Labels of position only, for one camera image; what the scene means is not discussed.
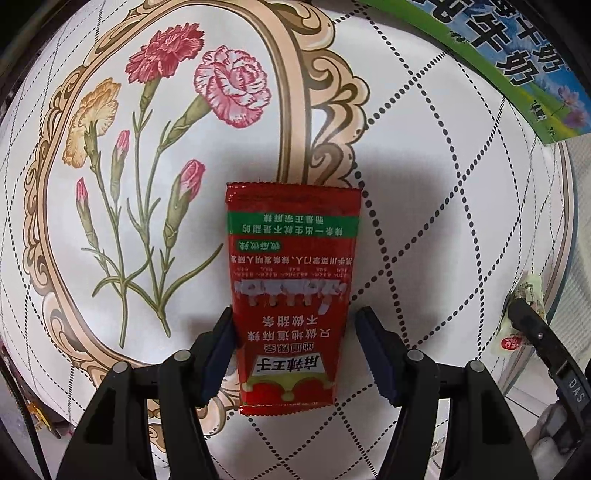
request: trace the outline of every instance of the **flower leaf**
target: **flower leaf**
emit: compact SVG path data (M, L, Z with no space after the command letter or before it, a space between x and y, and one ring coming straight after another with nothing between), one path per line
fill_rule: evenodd
M139 223L135 220L134 214L131 213L131 205L129 204L129 197L127 198L127 215L129 215L129 220L131 220L132 225L138 231L142 241L144 241L144 231L139 225Z
M223 247L223 244L220 244L219 247L216 248L215 252L205 262L203 262L201 265L194 268L190 272L185 273L185 275L183 275L182 277L177 278L173 282L173 284L171 286L169 286L168 290L162 296L160 310L164 311L166 304L169 301L170 297L181 285L183 285L186 281L191 280L191 278L193 278L195 275L197 275L198 273L203 271L211 262L213 262L215 260L218 253L220 253L220 251L222 250L222 247Z
M146 259L146 261L144 262L144 265L142 265L135 272L133 272L131 275L129 275L129 277L127 277L125 279L125 284L127 284L127 282L133 280L135 277L137 277L140 273L142 273L148 267L148 265L150 264L150 260L152 259L153 253L154 253L154 247L152 247L152 250L150 251L150 256Z
M92 291L92 297L94 297L105 285L109 283L119 283L119 277L105 277L96 284L95 289Z
M150 296L146 293L146 291L140 287L136 282L129 281L127 287L130 290L136 292L140 297L144 299L144 301L148 304L148 306L155 312L158 312L158 307L154 303L154 301L150 298Z
M101 260L100 257L95 256L95 260L99 263L100 267L104 270L106 268L106 263L104 260Z
M160 203L160 200L162 200L162 198L158 197L156 200L154 200L154 203L152 204L152 206L150 207L150 210L148 211L148 217L147 217L147 222L150 221L150 218L152 217L152 214L154 213L154 209L156 208L156 205L158 205Z
M108 255L105 255L103 252L99 252L97 249L94 248L82 248L82 251L84 252L90 252L91 254L97 255L99 258L102 258L103 260L106 260L109 265L111 265L111 267L113 267L113 269L115 270L115 272L117 273L117 275L119 275L119 269L117 268L117 265L115 264L115 262L113 262Z
M152 116L153 111L154 111L154 109L151 109L150 112L148 113L148 115L146 115L146 119L143 121L143 123L139 127L140 130L143 130L145 128L145 126L148 124L148 120L150 120L150 117Z

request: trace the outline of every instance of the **green flower stem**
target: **green flower stem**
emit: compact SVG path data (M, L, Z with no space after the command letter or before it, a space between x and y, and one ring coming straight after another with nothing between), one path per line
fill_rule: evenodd
M142 287L140 287L137 283L135 283L133 281L130 281L127 284L127 286L129 287L130 290L133 290L140 297L142 297L145 300L145 302L148 304L148 306L154 311L154 313L158 312L158 306L154 303L152 298L150 298L150 295L148 295Z
M166 253L164 254L164 259L162 261L162 274L160 275L160 284L158 285L158 298L162 298L162 293L164 292L164 282L166 280L166 275L168 270L170 269L170 249L166 248Z
M154 98L154 95L156 94L156 89L158 88L158 85L160 85L160 80L162 80L162 77L156 77L155 79L150 80L144 84L144 91L142 92L142 96L139 99L140 111L145 113L145 111L150 106L152 98Z
M97 144L96 139L96 125L93 125L90 129L90 134L92 136L92 144ZM123 261L123 250L121 249L121 239L119 237L119 212L115 212L110 204L109 199L107 197L107 193L105 190L105 182L103 181L103 174L100 169L100 153L94 148L92 151L88 152L90 156L90 169L93 171L96 177L96 181L99 185L99 189L101 195L103 197L103 202L105 203L105 208L107 213L109 214L109 220L111 221L111 227L113 228L113 233L115 235L115 243L117 247L117 256L119 258L119 288L120 288L120 297L121 297L121 309L122 309L122 318L121 318L121 334L119 335L119 346L123 348L125 346L125 334L127 332L127 323L129 318L129 310L127 304L127 286L125 284L125 266Z
M106 273L107 277L110 277L111 276L111 272L109 272L109 267L107 267L105 264L102 264L101 262L99 262L99 263L100 263L100 266L103 267L103 270ZM114 283L111 284L111 286L113 287L113 290L115 291L115 293L117 294L117 296L119 298L121 298L121 292L119 291L119 289L117 288L117 286Z
M144 210L142 208L142 190L141 190L141 183L139 180L139 141L140 141L140 137L142 134L142 130L145 128L145 126L148 123L148 120L150 119L150 114L148 115L148 118L144 119L144 115L145 115L145 109L140 108L139 111L139 121L136 122L135 120L135 114L134 114L134 137L135 137L135 148L134 148L134 154L135 154L135 190L136 190L136 194L137 194L137 202L138 202L138 219L139 219L139 226L140 229L138 231L142 243L144 244L144 252L146 254L146 258L150 259L150 263L149 263L149 267L150 267L150 277L152 278L152 287L154 290L154 300L156 302L159 301L158 298L158 290L157 290L157 283L156 283L156 271L154 269L154 263L152 262L151 256L150 256L150 225L149 225L149 221L146 221L146 215L144 215Z
M173 143L177 142L187 131L197 122L202 119L205 115L212 111L207 100L201 95L197 95L191 104L185 110L185 113L177 121L175 121L173 127L168 132L166 140L163 145L163 149L170 147Z
M217 255L222 250L222 247L223 247L223 244L220 244L219 247L216 248L215 252L205 262L203 262L201 265L199 265L197 268L194 268L190 272L185 273L185 275L183 275L182 277L177 278L172 283L172 285L169 286L169 288L166 290L166 292L162 296L162 300L160 302L160 305L158 306L158 312L157 312L158 318L160 318L160 319L166 318L166 313L165 313L166 304L168 303L168 301L169 301L170 297L173 295L173 293L175 291L177 291L177 289L181 285L183 285L183 283L191 280L191 278L193 278L195 275L197 275L198 273L203 271L211 262L213 262L215 260L215 258L217 257Z
M160 134L160 141L158 142L156 154L154 155L154 161L152 162L152 170L150 170L150 176L148 177L148 186L146 187L146 198L144 200L144 220L147 220L148 222L150 221L150 219L148 218L148 214L150 212L150 197L152 196L152 184L154 183L154 176L156 175L156 168L158 167L158 162L160 161L160 155L162 155L162 152L166 150L166 148L168 148L163 146L163 142L164 135L166 134L166 130L168 130L169 125L170 122L168 122L164 126L164 129Z

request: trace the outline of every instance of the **black cable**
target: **black cable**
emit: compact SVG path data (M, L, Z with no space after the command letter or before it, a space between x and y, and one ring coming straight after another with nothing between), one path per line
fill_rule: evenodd
M27 410L25 399L23 398L17 383L14 381L14 378L12 377L12 374L10 373L10 370L8 369L6 363L4 363L3 358L0 359L0 370L2 371L2 376L4 377L4 380L6 381L8 388L12 392L12 396L15 398L17 402L17 406L21 412L22 418L25 421L27 433L29 434L31 444L33 446L33 451L35 452L35 457L37 458L37 462L39 463L39 468L41 469L43 480L52 480L51 474L49 473L49 468L47 467L47 461L45 460L45 456L43 455L41 443L39 442L39 437L37 436L37 431L35 430L33 420L31 419L31 414Z

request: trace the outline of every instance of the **small snack wrapper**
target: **small snack wrapper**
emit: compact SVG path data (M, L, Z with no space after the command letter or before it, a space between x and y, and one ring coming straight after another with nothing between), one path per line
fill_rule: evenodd
M542 279L539 275L527 274L517 285L515 291L509 294L507 299L505 310L503 311L503 318L492 344L495 355L509 356L521 345L528 344L521 332L513 328L511 320L507 315L506 306L509 305L510 301L515 299L524 299L530 307L532 307L535 312L545 320L546 313L544 311Z
M361 191L231 183L226 204L241 412L332 405Z

